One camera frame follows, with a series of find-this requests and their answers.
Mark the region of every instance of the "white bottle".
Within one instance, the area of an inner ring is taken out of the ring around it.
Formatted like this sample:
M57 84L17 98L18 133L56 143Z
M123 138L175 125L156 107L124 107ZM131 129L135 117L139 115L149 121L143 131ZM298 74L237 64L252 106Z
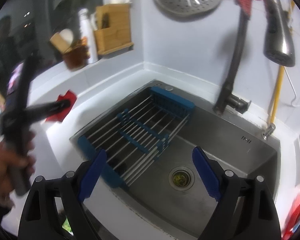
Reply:
M81 40L87 42L88 47L88 64L95 63L98 61L97 54L97 45L94 38L93 29L88 17L88 9L84 8L78 12L79 21L80 21L80 32L81 32Z

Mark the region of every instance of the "sprayer head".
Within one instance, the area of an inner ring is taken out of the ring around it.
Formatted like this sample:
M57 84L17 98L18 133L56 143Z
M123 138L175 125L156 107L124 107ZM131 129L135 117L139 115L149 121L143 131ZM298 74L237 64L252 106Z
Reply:
M286 67L295 65L292 36L287 25L287 17L280 0L264 0L268 27L264 42L264 55L271 61Z

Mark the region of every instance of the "wooden utensil holder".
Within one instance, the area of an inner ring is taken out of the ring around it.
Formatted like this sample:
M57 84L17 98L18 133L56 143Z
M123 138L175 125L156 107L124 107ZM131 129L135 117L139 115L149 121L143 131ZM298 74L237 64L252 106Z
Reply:
M102 29L102 21L108 14L109 28ZM98 30L94 32L98 54L106 55L133 45L130 34L130 5L107 4L97 7Z

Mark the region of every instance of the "person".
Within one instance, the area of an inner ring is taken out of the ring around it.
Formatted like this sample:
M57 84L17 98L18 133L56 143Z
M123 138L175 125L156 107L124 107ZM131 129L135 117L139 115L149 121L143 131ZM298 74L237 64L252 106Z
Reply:
M10 35L11 17L9 15L0 19L0 93L7 94L7 84L11 72L22 60L15 43L15 39Z
M28 151L34 149L34 144L32 142L34 136L34 133L30 132L28 140L29 142L27 144ZM7 145L4 143L4 141L0 142L0 223L3 216L7 215L14 206L14 203L9 197L9 194L14 190L8 174L9 166L16 166L20 169L26 168L27 174L30 177L35 172L35 162L36 160L32 155L28 155L27 157L20 156L16 154L15 151L7 148ZM15 236L7 232L4 232L4 234L5 233L11 239L17 239Z

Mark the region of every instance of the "stainless steel sink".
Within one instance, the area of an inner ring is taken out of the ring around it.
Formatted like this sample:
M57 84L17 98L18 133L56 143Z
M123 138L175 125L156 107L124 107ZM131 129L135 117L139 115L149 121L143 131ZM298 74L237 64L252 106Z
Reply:
M172 88L159 81L147 84L96 118L73 140L82 134L89 136L91 131L104 125L115 113L133 106L146 88L155 85L168 90ZM173 137L159 159L143 171L129 189L117 188L113 191L155 226L178 239L191 239L201 234L217 205L208 195L192 163L193 148L201 146L209 158L217 160L223 169L230 169L240 177L263 176L274 198L279 179L280 143L274 137L264 141L260 128L229 111L217 116L212 111L213 105L202 98L177 88L171 92L195 104L190 120ZM120 175L124 176L126 170L121 169ZM241 204L239 200L231 221L233 231Z

